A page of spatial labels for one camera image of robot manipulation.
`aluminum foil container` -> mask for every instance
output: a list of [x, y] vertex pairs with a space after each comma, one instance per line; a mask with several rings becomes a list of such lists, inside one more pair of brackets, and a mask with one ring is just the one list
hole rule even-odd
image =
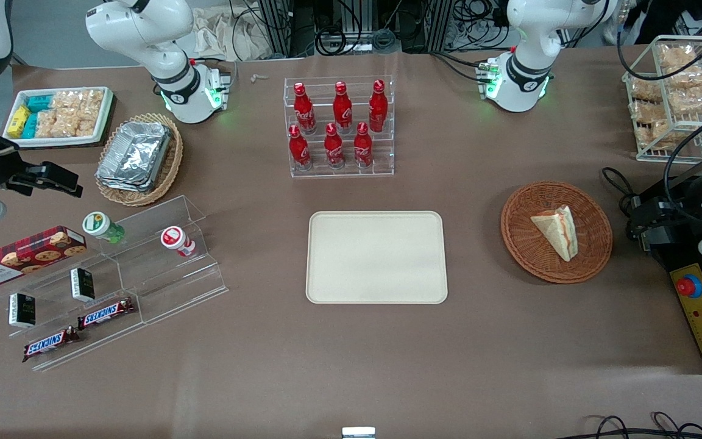
[[170, 136], [169, 128], [161, 123], [125, 123], [115, 134], [95, 176], [107, 187], [125, 191], [152, 190]]

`red button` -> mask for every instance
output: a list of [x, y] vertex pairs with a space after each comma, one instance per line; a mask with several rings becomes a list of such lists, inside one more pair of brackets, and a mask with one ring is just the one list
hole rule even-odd
[[676, 290], [682, 296], [689, 296], [695, 292], [695, 283], [686, 277], [676, 281]]

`floor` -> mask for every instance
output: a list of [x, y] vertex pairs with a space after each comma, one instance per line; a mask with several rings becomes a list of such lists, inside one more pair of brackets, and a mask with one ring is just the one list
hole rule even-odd
[[[100, 0], [30, 0], [12, 4], [12, 37], [15, 52], [31, 66], [50, 69], [72, 69], [103, 66], [135, 66], [136, 62], [118, 53], [100, 48], [88, 36], [85, 12]], [[188, 0], [192, 7], [217, 5], [220, 0]], [[598, 27], [583, 39], [580, 47], [602, 45]], [[513, 45], [518, 35], [511, 36], [502, 45]], [[188, 35], [178, 44], [192, 53], [194, 40]], [[9, 114], [12, 103], [12, 75], [7, 70], [0, 76], [0, 128]]]

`table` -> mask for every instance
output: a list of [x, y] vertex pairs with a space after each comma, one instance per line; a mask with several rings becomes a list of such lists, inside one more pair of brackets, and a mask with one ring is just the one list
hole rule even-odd
[[[472, 58], [481, 56], [473, 54]], [[394, 177], [292, 180], [284, 77], [395, 74]], [[625, 239], [615, 166], [642, 191], [661, 164], [631, 158], [613, 48], [565, 50], [530, 112], [480, 102], [470, 81], [426, 55], [250, 62], [229, 110], [195, 126], [167, 198], [185, 194], [230, 291], [47, 373], [32, 373], [0, 310], [0, 437], [557, 437], [596, 415], [654, 427], [649, 412], [702, 424], [702, 363], [666, 274]], [[253, 73], [269, 75], [251, 84]], [[15, 89], [106, 85], [117, 125], [165, 112], [141, 68], [18, 68]], [[80, 174], [81, 199], [1, 192], [0, 243], [87, 212], [136, 209], [95, 189], [98, 148], [24, 153]], [[615, 234], [585, 284], [546, 284], [503, 246], [506, 198], [534, 180], [581, 187]], [[304, 295], [307, 224], [320, 210], [440, 213], [449, 297], [441, 305], [314, 305]]]

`sandwich wedge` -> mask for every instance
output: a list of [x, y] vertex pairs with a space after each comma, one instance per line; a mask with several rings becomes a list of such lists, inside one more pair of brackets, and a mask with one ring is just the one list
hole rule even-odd
[[573, 224], [573, 214], [566, 205], [555, 210], [547, 210], [531, 216], [535, 224], [555, 252], [566, 262], [579, 252], [579, 242], [576, 239], [576, 225]]

